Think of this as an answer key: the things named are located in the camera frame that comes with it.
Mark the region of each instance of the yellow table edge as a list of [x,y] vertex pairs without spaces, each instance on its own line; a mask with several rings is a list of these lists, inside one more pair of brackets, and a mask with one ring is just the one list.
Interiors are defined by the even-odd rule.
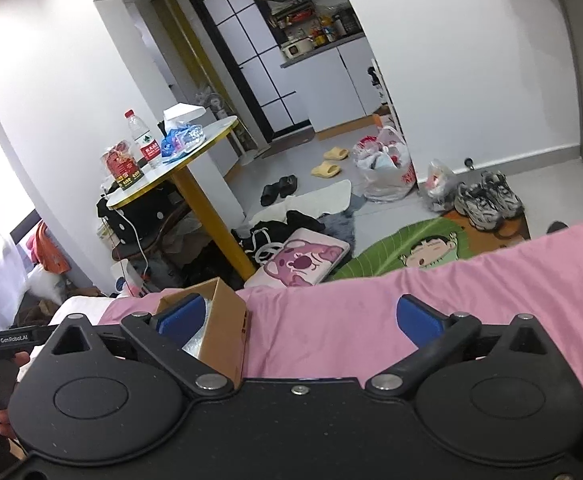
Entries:
[[232,124],[227,126],[220,134],[218,134],[216,137],[214,137],[213,140],[209,140],[206,143],[202,144],[197,150],[192,152],[191,155],[187,155],[183,160],[181,160],[178,164],[176,164],[173,168],[171,168],[167,173],[158,177],[156,180],[153,180],[152,182],[150,182],[146,186],[143,186],[142,189],[137,190],[136,192],[129,195],[128,197],[123,198],[118,204],[116,204],[115,206],[112,206],[112,209],[120,209],[121,207],[126,206],[127,204],[136,200],[139,196],[143,196],[145,193],[147,193],[148,191],[151,191],[159,184],[162,184],[166,180],[169,180],[171,174],[174,171],[182,170],[191,161],[196,160],[199,156],[203,155],[203,153],[205,153],[207,150],[209,150],[209,148],[214,146],[214,144],[217,144],[220,140],[227,137],[232,132],[232,130],[234,129],[234,127],[237,124],[238,124],[238,118],[234,119]]

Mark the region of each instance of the cardboard box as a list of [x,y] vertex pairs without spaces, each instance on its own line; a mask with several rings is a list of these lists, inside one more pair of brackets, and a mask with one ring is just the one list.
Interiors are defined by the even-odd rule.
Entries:
[[212,301],[198,359],[230,378],[237,387],[243,376],[249,322],[247,305],[220,278],[213,278],[161,298],[156,313],[192,293]]

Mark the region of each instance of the yellow table leg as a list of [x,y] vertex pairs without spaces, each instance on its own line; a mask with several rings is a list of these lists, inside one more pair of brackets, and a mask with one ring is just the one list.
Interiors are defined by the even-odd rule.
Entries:
[[196,214],[201,224],[205,227],[209,236],[216,242],[220,251],[230,261],[230,264],[238,271],[243,280],[247,280],[256,272],[254,266],[249,261],[248,256],[243,252],[238,242],[229,232],[216,209],[207,199],[205,193],[196,182],[196,179],[186,166],[171,175],[180,194],[183,195],[192,211]]

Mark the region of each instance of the bear nose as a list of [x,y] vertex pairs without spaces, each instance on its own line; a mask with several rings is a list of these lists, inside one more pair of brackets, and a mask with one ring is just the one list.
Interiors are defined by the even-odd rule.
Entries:
[[300,258],[296,258],[296,260],[291,263],[291,266],[294,269],[307,269],[308,267],[311,267],[311,258],[309,256],[301,256]]

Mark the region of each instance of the plastic water bottle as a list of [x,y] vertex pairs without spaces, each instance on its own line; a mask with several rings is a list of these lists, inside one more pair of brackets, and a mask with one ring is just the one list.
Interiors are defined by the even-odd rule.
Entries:
[[125,117],[132,131],[132,137],[139,147],[140,153],[142,153],[142,156],[147,161],[147,164],[153,169],[161,167],[160,145],[152,135],[152,132],[150,132],[150,129],[134,114],[134,110],[127,110]]

